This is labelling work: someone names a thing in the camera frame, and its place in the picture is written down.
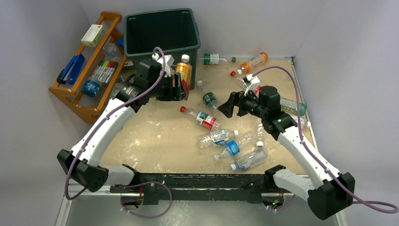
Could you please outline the red gold tea bottle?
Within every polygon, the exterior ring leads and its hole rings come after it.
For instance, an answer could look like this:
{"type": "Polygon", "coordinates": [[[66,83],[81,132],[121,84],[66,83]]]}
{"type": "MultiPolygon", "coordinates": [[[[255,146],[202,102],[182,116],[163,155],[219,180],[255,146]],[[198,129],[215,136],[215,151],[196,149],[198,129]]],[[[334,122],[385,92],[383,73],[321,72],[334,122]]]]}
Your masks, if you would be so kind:
{"type": "Polygon", "coordinates": [[[192,66],[189,63],[190,56],[187,54],[183,54],[181,56],[181,61],[176,65],[176,72],[180,73],[183,89],[189,95],[190,93],[190,85],[192,79],[192,66]]]}

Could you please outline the lake picture red label bottle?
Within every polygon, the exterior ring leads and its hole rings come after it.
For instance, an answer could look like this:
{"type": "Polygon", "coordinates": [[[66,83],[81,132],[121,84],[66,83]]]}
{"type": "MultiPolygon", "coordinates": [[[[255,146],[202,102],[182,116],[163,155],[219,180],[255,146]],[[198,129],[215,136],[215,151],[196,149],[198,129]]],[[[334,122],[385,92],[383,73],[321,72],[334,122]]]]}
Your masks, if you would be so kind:
{"type": "Polygon", "coordinates": [[[180,107],[180,112],[189,120],[204,127],[210,131],[222,129],[222,123],[219,119],[203,111],[194,108],[180,107]]]}

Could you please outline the white cap clear water bottle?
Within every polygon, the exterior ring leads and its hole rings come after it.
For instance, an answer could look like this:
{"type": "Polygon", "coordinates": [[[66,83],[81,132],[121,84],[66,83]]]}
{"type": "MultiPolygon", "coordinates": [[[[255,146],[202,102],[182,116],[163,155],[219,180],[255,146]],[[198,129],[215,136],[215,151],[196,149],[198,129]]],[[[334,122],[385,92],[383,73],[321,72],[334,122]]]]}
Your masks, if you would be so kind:
{"type": "Polygon", "coordinates": [[[198,136],[197,144],[200,150],[225,145],[239,135],[237,130],[221,129],[198,136]]]}

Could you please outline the blue label water bottle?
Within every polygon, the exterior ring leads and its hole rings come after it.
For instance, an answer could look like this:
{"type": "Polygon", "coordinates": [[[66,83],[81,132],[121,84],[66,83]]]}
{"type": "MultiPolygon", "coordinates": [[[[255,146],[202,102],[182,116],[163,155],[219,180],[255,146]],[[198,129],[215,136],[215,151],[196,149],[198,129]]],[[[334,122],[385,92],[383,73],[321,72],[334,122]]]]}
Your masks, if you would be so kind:
{"type": "Polygon", "coordinates": [[[239,138],[228,142],[222,148],[222,151],[218,154],[214,154],[216,161],[233,157],[240,152],[253,149],[255,146],[255,133],[248,131],[239,138]]]}

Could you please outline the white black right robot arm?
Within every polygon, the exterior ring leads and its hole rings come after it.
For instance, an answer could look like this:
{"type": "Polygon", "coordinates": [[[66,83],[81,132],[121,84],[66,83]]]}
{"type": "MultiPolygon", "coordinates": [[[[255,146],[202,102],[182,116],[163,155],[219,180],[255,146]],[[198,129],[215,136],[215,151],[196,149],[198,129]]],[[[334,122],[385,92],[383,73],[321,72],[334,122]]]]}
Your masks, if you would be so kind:
{"type": "Polygon", "coordinates": [[[354,192],[355,178],[341,173],[332,166],[300,131],[300,126],[280,106],[280,95],[273,86],[262,86],[253,91],[232,92],[228,100],[218,107],[227,118],[238,107],[239,117],[250,114],[261,119],[264,130],[283,145],[300,163],[308,177],[296,175],[283,166],[265,173],[265,188],[271,192],[283,188],[305,200],[312,213],[326,220],[353,204],[347,193],[354,192]]]}

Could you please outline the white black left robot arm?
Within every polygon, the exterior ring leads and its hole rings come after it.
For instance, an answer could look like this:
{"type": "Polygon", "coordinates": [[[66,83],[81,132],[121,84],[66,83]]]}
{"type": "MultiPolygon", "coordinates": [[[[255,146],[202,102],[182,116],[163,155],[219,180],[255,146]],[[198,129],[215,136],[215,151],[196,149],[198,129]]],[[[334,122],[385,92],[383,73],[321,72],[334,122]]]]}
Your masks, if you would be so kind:
{"type": "Polygon", "coordinates": [[[130,193],[140,188],[140,179],[134,176],[131,167],[100,166],[100,161],[117,133],[149,99],[181,101],[188,98],[191,69],[183,69],[182,63],[162,67],[162,62],[154,60],[140,62],[137,72],[117,86],[106,109],[83,139],[71,150],[60,150],[57,160],[67,175],[66,191],[70,179],[90,192],[104,185],[122,185],[130,193]]]}

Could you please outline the dark green trash bin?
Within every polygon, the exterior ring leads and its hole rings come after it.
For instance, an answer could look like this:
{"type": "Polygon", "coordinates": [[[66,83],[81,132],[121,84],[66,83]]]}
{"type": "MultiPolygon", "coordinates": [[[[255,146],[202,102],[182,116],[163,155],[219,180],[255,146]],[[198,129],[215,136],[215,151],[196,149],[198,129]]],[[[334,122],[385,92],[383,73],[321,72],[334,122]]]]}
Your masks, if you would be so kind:
{"type": "Polygon", "coordinates": [[[151,58],[155,47],[172,55],[178,63],[183,54],[189,55],[192,66],[190,89],[195,88],[197,53],[201,47],[200,34],[190,8],[130,14],[124,18],[124,54],[139,64],[151,58]]]}

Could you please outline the dark green label bottle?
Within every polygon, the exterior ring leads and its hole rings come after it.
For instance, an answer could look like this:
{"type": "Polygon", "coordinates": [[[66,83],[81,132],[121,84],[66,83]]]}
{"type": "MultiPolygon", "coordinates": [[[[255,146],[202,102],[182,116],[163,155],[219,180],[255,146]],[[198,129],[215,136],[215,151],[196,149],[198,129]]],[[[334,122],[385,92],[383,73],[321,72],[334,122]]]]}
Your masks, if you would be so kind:
{"type": "Polygon", "coordinates": [[[218,108],[218,100],[213,93],[212,89],[208,84],[203,82],[202,80],[198,80],[196,82],[197,92],[203,101],[203,103],[209,108],[213,113],[217,113],[218,108]]]}

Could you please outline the red white label bottle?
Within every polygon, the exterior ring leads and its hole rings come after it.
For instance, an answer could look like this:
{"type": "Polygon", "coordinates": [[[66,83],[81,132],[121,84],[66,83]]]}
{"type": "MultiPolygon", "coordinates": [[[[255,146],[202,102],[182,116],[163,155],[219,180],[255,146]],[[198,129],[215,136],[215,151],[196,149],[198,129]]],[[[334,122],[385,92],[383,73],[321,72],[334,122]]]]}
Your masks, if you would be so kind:
{"type": "Polygon", "coordinates": [[[259,85],[259,86],[257,86],[256,89],[254,90],[254,94],[255,94],[257,97],[259,97],[259,90],[260,90],[261,88],[262,88],[262,87],[259,85]]]}

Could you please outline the crushed clear unlabelled bottle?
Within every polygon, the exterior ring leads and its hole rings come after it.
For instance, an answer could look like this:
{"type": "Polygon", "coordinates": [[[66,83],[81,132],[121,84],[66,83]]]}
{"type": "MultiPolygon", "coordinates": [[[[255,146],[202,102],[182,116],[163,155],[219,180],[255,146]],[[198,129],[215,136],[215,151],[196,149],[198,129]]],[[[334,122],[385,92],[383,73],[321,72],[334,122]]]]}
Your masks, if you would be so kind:
{"type": "Polygon", "coordinates": [[[264,134],[263,123],[260,118],[255,118],[255,136],[256,136],[256,146],[264,147],[265,134],[264,134]]]}

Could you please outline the orange drink bottle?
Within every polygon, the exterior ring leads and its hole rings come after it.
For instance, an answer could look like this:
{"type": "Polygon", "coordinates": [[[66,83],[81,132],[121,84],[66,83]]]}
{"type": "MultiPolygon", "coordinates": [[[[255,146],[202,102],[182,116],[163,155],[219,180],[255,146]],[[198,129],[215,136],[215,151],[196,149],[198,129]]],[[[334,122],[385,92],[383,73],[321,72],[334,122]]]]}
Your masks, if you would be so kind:
{"type": "Polygon", "coordinates": [[[241,66],[230,73],[231,77],[236,75],[248,74],[255,68],[265,64],[268,61],[268,55],[265,52],[258,53],[255,57],[245,61],[241,66]]]}

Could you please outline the green white label bottle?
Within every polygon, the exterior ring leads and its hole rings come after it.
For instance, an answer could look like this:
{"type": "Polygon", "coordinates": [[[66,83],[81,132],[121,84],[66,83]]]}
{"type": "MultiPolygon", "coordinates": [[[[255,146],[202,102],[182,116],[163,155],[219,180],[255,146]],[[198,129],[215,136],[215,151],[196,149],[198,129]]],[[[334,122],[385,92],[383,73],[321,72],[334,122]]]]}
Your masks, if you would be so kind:
{"type": "Polygon", "coordinates": [[[200,57],[199,60],[203,63],[203,65],[223,65],[228,63],[235,63],[236,57],[227,57],[215,53],[204,53],[204,55],[200,57]]]}

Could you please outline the blue white label bottle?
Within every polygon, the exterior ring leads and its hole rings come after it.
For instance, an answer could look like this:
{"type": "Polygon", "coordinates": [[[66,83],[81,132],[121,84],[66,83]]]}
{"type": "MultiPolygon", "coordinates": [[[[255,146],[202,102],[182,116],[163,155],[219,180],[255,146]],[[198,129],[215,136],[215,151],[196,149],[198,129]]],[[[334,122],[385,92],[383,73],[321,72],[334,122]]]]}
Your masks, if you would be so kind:
{"type": "Polygon", "coordinates": [[[233,171],[243,171],[255,166],[269,157],[268,152],[264,148],[257,148],[241,157],[236,158],[230,167],[233,171]]]}

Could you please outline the coloured marker set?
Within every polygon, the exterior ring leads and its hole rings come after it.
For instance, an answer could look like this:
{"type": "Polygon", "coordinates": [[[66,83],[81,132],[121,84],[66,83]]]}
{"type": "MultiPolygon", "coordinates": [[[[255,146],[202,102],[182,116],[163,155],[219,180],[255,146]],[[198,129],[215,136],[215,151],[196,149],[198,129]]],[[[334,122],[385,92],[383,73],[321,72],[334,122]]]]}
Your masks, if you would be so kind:
{"type": "Polygon", "coordinates": [[[98,83],[100,86],[107,83],[118,64],[119,63],[117,61],[105,59],[101,60],[92,75],[92,80],[98,83]]]}

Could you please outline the clear plastic cup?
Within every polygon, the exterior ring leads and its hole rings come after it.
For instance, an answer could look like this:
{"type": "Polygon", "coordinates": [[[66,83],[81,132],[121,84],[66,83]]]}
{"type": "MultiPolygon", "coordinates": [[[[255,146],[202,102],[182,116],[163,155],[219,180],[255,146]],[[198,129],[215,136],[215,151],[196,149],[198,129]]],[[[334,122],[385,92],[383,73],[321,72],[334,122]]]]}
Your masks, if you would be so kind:
{"type": "Polygon", "coordinates": [[[119,48],[116,44],[114,43],[106,43],[103,46],[103,51],[104,51],[104,55],[110,59],[114,58],[117,56],[118,52],[119,52],[119,48]]]}

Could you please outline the blue tape roll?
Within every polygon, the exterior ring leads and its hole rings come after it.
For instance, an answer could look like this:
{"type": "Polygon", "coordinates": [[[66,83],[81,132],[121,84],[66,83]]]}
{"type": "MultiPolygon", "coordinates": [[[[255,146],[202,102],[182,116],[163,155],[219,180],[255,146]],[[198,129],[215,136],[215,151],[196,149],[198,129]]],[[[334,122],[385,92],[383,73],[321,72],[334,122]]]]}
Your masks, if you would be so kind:
{"type": "Polygon", "coordinates": [[[84,85],[82,86],[82,93],[88,97],[95,97],[101,87],[102,83],[100,80],[89,77],[84,85]]]}

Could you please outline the orange wooden shelf rack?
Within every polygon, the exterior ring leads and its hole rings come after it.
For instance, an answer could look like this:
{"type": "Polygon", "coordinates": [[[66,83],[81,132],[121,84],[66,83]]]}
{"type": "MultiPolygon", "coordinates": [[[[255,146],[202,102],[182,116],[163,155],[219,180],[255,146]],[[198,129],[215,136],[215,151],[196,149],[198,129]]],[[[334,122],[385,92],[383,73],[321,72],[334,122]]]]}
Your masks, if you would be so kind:
{"type": "Polygon", "coordinates": [[[99,44],[95,48],[80,44],[75,52],[76,54],[84,54],[86,57],[83,68],[75,84],[69,85],[55,82],[48,88],[55,97],[88,124],[94,124],[100,114],[105,110],[113,87],[127,60],[124,50],[120,48],[115,59],[118,64],[113,70],[111,77],[101,86],[98,94],[95,97],[88,97],[83,94],[82,87],[84,83],[87,81],[88,77],[94,75],[101,60],[109,61],[109,58],[105,57],[103,54],[104,44],[109,42],[116,43],[118,39],[123,38],[123,34],[116,29],[116,25],[120,22],[121,18],[122,16],[117,12],[103,11],[95,22],[96,24],[104,25],[104,34],[99,44]]]}

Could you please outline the white red small box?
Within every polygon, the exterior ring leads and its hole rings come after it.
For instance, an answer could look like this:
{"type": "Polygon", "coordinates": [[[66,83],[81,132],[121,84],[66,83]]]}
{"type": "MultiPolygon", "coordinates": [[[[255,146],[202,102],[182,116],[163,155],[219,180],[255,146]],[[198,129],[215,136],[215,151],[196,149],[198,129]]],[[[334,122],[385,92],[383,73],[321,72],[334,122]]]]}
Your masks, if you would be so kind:
{"type": "Polygon", "coordinates": [[[92,24],[87,30],[81,43],[87,47],[96,47],[100,42],[102,35],[104,33],[104,26],[101,24],[92,24]]]}

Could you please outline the blue stapler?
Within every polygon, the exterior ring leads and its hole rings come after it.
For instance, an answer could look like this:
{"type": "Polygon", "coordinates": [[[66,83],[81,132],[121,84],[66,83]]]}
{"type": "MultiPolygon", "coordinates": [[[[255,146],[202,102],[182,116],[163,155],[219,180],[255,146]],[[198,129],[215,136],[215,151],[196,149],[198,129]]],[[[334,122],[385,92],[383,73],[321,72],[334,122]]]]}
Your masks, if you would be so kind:
{"type": "Polygon", "coordinates": [[[59,73],[56,82],[74,85],[85,62],[82,54],[74,55],[64,69],[59,73]]]}

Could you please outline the green bottle by wall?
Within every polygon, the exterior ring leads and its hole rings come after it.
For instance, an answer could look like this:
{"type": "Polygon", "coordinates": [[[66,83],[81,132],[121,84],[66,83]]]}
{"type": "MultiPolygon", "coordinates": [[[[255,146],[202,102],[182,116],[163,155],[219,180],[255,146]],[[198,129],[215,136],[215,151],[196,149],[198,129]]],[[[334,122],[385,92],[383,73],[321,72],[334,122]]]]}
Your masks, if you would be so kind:
{"type": "Polygon", "coordinates": [[[299,103],[299,106],[297,106],[297,102],[294,100],[290,100],[284,97],[280,98],[280,105],[281,109],[293,113],[293,114],[300,114],[301,116],[304,116],[307,112],[307,105],[304,103],[299,103]]]}

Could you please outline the light label bottle by wall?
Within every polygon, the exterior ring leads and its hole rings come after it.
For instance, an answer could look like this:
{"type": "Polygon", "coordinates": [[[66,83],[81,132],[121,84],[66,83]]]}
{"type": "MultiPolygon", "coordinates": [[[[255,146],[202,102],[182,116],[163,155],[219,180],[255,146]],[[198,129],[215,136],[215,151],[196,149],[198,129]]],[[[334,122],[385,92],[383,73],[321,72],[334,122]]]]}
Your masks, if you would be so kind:
{"type": "Polygon", "coordinates": [[[303,117],[298,117],[296,115],[292,115],[291,116],[298,125],[300,125],[302,128],[309,128],[311,126],[311,123],[309,121],[307,121],[305,118],[303,117]]]}

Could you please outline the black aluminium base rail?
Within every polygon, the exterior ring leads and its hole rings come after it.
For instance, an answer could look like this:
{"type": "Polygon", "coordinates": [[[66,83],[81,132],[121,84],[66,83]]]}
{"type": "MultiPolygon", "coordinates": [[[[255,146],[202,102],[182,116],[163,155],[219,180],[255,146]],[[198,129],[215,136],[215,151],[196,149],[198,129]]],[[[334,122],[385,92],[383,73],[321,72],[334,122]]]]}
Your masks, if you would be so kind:
{"type": "Polygon", "coordinates": [[[133,178],[126,185],[111,183],[111,193],[144,192],[144,203],[153,205],[160,200],[185,201],[246,201],[261,203],[263,193],[287,190],[307,201],[317,210],[333,208],[346,195],[336,181],[322,180],[316,187],[306,178],[293,174],[282,165],[264,174],[160,174],[140,173],[123,166],[133,178]]]}

